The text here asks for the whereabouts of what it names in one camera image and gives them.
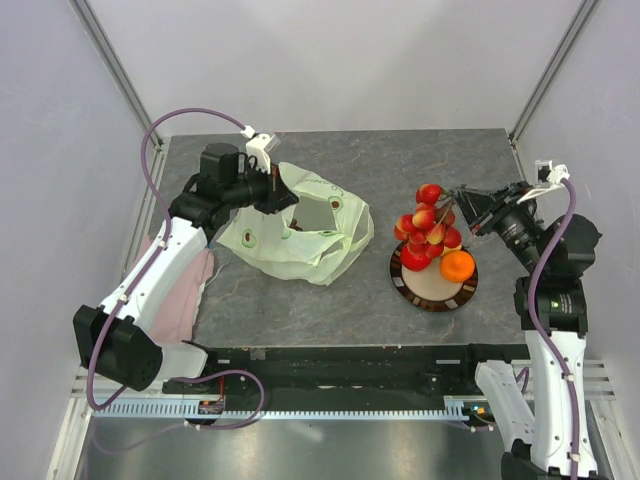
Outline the yellow lemon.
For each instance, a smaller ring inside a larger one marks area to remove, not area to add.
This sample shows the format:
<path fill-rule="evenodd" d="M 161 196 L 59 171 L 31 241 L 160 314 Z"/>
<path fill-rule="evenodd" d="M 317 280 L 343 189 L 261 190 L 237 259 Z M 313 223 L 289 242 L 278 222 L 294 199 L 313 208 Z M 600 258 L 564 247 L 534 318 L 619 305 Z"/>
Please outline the yellow lemon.
<path fill-rule="evenodd" d="M 462 249 L 462 243 L 458 242 L 456 245 L 453 244 L 447 244 L 445 242 L 442 242 L 442 246 L 443 246 L 443 255 L 446 255 L 449 252 L 453 252 L 453 251 L 459 251 Z"/>

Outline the small red yellow fruits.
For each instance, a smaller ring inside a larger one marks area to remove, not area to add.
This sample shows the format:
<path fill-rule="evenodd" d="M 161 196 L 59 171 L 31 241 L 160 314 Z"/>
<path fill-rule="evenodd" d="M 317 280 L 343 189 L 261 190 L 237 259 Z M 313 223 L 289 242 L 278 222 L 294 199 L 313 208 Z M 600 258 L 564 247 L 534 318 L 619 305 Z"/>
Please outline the small red yellow fruits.
<path fill-rule="evenodd" d="M 462 236 L 454 226 L 456 215 L 450 193 L 438 184 L 421 185 L 415 193 L 413 213 L 399 217 L 394 236 L 409 245 L 412 253 L 424 253 L 432 260 L 443 256 L 442 242 L 456 245 Z"/>

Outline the green avocado print plastic bag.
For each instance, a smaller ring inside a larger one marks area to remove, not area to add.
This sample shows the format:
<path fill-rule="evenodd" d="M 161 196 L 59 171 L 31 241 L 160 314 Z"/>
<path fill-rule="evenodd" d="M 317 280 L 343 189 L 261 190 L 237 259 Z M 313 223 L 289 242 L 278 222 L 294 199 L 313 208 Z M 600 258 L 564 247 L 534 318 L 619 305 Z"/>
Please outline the green avocado print plastic bag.
<path fill-rule="evenodd" d="M 242 208 L 218 243 L 272 277 L 327 286 L 374 237 L 369 205 L 312 171 L 281 163 L 280 172 L 299 203 L 274 215 Z M 288 228 L 293 218 L 304 231 Z"/>

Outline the aluminium frame post left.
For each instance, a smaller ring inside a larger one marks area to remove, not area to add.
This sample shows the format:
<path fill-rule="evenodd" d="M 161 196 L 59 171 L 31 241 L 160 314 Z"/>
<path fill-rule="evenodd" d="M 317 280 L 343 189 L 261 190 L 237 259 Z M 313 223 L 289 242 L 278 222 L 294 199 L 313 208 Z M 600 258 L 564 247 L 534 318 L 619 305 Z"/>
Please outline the aluminium frame post left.
<path fill-rule="evenodd" d="M 134 114 L 138 124 L 146 131 L 151 126 L 153 120 L 144 107 L 138 92 L 90 2 L 87 0 L 70 0 L 69 3 L 98 51 L 131 112 Z"/>

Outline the pink folded cloth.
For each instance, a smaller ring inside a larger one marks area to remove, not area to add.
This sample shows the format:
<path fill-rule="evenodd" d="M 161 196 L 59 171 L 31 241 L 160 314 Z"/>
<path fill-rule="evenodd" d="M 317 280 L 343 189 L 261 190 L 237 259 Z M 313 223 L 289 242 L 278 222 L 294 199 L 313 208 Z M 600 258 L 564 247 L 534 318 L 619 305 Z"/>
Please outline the pink folded cloth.
<path fill-rule="evenodd" d="M 191 341 L 206 282 L 214 274 L 212 250 L 199 252 L 161 304 L 149 337 L 157 344 Z"/>

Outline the orange fruit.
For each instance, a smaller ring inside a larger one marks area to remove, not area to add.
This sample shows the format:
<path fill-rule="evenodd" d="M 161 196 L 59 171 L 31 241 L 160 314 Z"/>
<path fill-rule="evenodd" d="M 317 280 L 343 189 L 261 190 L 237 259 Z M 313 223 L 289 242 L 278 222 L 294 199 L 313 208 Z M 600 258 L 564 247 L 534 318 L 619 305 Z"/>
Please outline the orange fruit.
<path fill-rule="evenodd" d="M 452 283 L 463 283 L 474 273 L 476 264 L 473 256 L 467 251 L 452 251 L 444 255 L 440 261 L 440 275 Z"/>

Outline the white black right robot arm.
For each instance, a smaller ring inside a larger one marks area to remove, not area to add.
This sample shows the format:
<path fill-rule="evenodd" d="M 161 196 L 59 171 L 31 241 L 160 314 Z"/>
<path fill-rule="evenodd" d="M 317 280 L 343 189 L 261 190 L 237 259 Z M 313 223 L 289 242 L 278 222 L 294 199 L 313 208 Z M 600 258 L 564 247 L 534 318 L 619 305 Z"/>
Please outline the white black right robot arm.
<path fill-rule="evenodd" d="M 597 479 L 587 427 L 584 356 L 587 305 L 581 277 L 595 261 L 601 238 L 577 214 L 571 182 L 567 211 L 548 227 L 534 217 L 541 189 L 526 182 L 499 190 L 454 188 L 451 196 L 476 236 L 496 234 L 528 274 L 515 282 L 516 313 L 534 375 L 527 403 L 504 360 L 472 359 L 458 368 L 467 392 L 483 392 L 498 424 L 504 479 Z"/>

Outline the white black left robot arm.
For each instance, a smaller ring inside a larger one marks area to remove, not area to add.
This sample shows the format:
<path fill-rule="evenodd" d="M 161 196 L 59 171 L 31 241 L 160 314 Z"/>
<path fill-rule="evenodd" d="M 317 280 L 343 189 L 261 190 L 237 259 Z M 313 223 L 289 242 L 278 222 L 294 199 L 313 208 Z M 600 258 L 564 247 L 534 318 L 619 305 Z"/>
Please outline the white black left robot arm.
<path fill-rule="evenodd" d="M 207 361 L 205 349 L 185 341 L 156 342 L 152 325 L 179 277 L 233 210 L 253 207 L 276 214 L 297 203 L 270 160 L 275 142 L 275 137 L 259 134 L 243 150 L 226 143 L 206 147 L 198 173 L 171 202 L 140 261 L 98 306 L 83 305 L 75 313 L 79 355 L 90 373 L 135 391 L 173 378 L 184 378 L 198 393 L 216 388 L 220 371 Z"/>

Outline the purple grape bunch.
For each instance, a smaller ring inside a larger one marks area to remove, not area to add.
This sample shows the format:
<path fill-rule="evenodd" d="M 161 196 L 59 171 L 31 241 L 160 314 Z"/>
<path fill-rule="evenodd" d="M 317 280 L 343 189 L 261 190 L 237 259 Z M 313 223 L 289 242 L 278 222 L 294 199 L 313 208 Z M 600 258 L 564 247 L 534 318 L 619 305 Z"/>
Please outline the purple grape bunch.
<path fill-rule="evenodd" d="M 304 231 L 304 228 L 298 223 L 298 220 L 296 218 L 293 218 L 291 220 L 291 222 L 288 225 L 288 228 L 291 230 L 299 231 L 299 232 Z"/>

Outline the aluminium frame post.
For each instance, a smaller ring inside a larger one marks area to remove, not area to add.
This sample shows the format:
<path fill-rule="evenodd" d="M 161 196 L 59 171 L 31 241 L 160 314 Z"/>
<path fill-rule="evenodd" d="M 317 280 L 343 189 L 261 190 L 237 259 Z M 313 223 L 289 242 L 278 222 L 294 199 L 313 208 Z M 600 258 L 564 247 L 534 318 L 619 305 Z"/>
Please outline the aluminium frame post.
<path fill-rule="evenodd" d="M 582 0 L 579 2 L 575 13 L 508 134 L 509 141 L 513 147 L 517 146 L 599 5 L 599 0 Z"/>
<path fill-rule="evenodd" d="M 70 0 L 69 3 L 98 51 L 131 112 L 134 114 L 138 124 L 146 131 L 151 126 L 153 120 L 144 107 L 138 92 L 90 2 L 87 0 Z"/>

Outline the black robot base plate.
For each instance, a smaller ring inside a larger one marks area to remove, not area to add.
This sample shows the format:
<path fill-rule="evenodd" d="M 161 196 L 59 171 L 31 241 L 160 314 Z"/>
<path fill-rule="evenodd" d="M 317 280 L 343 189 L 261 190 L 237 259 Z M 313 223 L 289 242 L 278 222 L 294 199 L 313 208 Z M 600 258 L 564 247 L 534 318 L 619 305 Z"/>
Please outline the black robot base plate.
<path fill-rule="evenodd" d="M 223 394 L 233 405 L 435 407 L 447 396 L 477 396 L 475 368 L 486 360 L 526 360 L 522 344 L 219 348 L 208 380 L 170 380 L 165 394 Z M 222 380 L 210 376 L 222 373 Z"/>

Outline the dark round fruit plate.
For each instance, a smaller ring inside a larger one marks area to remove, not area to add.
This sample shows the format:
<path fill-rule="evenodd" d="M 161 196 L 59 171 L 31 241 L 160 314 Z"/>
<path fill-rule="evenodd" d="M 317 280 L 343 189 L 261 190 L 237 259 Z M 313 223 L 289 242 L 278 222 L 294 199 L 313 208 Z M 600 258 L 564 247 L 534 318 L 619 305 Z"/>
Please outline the dark round fruit plate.
<path fill-rule="evenodd" d="M 440 275 L 440 258 L 421 271 L 401 262 L 406 243 L 399 243 L 390 258 L 389 275 L 395 290 L 410 304 L 427 312 L 450 312 L 468 304 L 478 286 L 478 269 L 463 282 L 450 282 Z"/>

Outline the red apple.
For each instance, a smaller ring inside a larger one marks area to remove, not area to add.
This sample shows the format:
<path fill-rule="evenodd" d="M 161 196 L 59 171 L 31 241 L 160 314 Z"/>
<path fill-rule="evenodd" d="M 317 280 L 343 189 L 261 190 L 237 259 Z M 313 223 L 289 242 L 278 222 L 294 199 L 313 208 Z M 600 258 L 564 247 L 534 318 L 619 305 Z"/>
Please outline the red apple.
<path fill-rule="evenodd" d="M 432 259 L 422 252 L 418 254 L 412 253 L 409 245 L 405 244 L 401 249 L 400 261 L 405 268 L 418 272 L 427 268 L 431 264 Z"/>

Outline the aluminium frame post right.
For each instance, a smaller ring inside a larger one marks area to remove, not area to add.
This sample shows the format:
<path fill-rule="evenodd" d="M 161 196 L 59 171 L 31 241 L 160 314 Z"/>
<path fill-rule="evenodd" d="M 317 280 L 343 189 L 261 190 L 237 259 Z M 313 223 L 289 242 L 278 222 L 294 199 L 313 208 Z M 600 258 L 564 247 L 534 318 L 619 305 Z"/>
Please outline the aluminium frame post right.
<path fill-rule="evenodd" d="M 509 141 L 513 147 L 517 146 L 599 5 L 599 0 L 582 0 L 579 2 L 575 13 L 508 134 Z"/>

